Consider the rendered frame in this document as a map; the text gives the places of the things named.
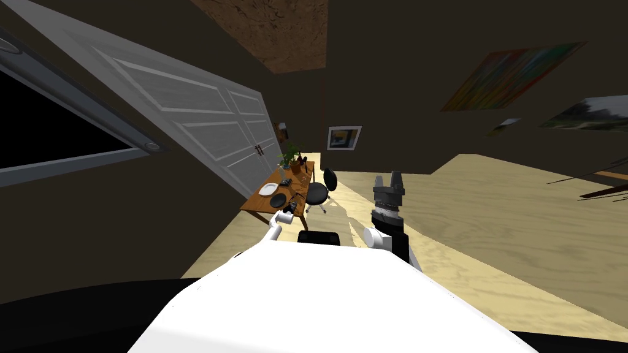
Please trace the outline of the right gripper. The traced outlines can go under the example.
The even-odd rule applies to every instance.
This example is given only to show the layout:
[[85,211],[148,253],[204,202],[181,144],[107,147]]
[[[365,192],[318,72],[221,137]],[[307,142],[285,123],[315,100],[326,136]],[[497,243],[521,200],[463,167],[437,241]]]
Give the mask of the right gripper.
[[392,171],[390,186],[388,187],[384,186],[382,176],[376,176],[373,185],[373,193],[376,208],[398,210],[399,207],[402,206],[402,199],[406,194],[402,173],[400,171]]

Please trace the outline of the wooden desk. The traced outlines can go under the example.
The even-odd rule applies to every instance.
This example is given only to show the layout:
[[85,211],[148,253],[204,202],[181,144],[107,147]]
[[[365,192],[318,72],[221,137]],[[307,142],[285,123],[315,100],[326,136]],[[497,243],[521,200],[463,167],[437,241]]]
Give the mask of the wooden desk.
[[[266,181],[262,183],[258,190],[240,207],[241,211],[245,211],[262,222],[268,222],[265,215],[272,215],[282,209],[286,208],[289,204],[295,203],[294,218],[298,218],[304,230],[308,230],[308,225],[305,219],[305,198],[308,196],[310,184],[315,181],[315,161],[306,159],[305,165],[301,167],[300,172],[294,174],[291,169],[285,171],[285,177],[291,180],[289,186],[280,186],[282,181],[280,172],[282,168],[278,168],[274,171]],[[277,184],[277,188],[269,195],[261,195],[259,192],[267,183]],[[282,195],[285,202],[279,207],[273,207],[271,205],[271,198],[276,195]]]

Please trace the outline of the black office chair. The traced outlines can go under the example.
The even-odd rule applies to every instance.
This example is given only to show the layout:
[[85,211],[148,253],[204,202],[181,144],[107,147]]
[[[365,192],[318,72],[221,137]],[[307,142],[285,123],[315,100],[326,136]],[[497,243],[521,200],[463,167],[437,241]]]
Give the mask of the black office chair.
[[312,206],[319,206],[323,213],[327,212],[323,207],[323,203],[329,199],[329,193],[334,192],[337,189],[338,179],[335,172],[330,168],[325,168],[323,171],[323,183],[313,182],[308,188],[308,194],[306,196],[307,208],[305,212],[308,213]]

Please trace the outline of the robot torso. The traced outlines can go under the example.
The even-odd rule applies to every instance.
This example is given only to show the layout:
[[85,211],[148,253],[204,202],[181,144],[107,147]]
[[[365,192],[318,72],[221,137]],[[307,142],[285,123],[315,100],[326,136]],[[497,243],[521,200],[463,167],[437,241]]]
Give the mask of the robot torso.
[[128,353],[538,353],[389,251],[263,238],[179,292]]

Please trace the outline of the white panelled double door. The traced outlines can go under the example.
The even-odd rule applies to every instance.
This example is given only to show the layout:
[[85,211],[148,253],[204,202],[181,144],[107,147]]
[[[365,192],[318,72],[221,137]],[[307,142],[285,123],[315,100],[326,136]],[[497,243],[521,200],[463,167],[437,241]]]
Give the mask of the white panelled double door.
[[244,197],[278,166],[262,95],[30,0],[0,0]]

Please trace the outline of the brown cork board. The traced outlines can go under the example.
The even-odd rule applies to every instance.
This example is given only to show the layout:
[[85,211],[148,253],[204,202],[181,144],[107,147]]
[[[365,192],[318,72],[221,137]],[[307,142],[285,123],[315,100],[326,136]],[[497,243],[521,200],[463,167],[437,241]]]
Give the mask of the brown cork board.
[[191,0],[273,74],[326,66],[329,0]]

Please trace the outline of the grey framed window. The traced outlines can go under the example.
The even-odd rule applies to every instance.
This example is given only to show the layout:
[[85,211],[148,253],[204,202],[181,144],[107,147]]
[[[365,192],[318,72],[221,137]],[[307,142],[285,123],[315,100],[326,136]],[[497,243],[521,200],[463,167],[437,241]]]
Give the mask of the grey framed window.
[[0,188],[164,151],[0,27]]

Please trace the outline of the white framed wall picture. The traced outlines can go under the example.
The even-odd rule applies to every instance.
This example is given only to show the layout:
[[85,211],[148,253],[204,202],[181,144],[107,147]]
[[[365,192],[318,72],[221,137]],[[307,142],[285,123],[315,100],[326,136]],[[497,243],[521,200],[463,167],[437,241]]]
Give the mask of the white framed wall picture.
[[362,125],[330,126],[327,133],[326,150],[354,151],[359,140]]

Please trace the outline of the colourful striped wall painting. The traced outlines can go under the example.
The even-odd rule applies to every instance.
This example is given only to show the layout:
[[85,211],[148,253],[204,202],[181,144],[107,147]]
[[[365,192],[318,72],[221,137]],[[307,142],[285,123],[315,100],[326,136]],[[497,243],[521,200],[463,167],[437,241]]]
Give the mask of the colourful striped wall painting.
[[585,45],[571,42],[489,53],[441,111],[503,109]]

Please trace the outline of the grey landscape wall picture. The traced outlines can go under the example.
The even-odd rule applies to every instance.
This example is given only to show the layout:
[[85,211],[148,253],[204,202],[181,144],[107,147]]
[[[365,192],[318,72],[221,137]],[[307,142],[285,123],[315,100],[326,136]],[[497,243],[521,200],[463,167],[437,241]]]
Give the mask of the grey landscape wall picture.
[[628,132],[628,95],[583,99],[540,125],[547,129]]

